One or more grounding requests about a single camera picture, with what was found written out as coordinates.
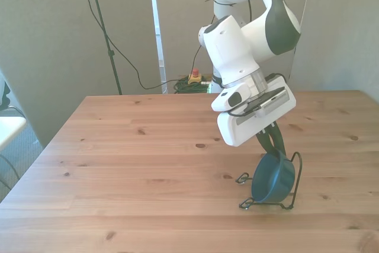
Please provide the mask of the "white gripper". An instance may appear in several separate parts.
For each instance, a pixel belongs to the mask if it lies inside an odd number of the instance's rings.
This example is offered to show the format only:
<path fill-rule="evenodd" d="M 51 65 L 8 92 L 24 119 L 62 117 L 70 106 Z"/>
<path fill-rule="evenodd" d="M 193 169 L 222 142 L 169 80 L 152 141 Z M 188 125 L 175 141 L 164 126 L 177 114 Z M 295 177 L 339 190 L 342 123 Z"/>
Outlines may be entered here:
<path fill-rule="evenodd" d="M 276 120 L 279 119 L 279 110 L 263 115 L 252 112 L 243 117 L 235 117 L 223 112 L 217 118 L 221 136 L 229 146 L 238 147 L 256 135 L 266 153 L 280 159 L 286 156 L 284 140 Z M 262 130 L 269 126 L 269 133 Z"/>

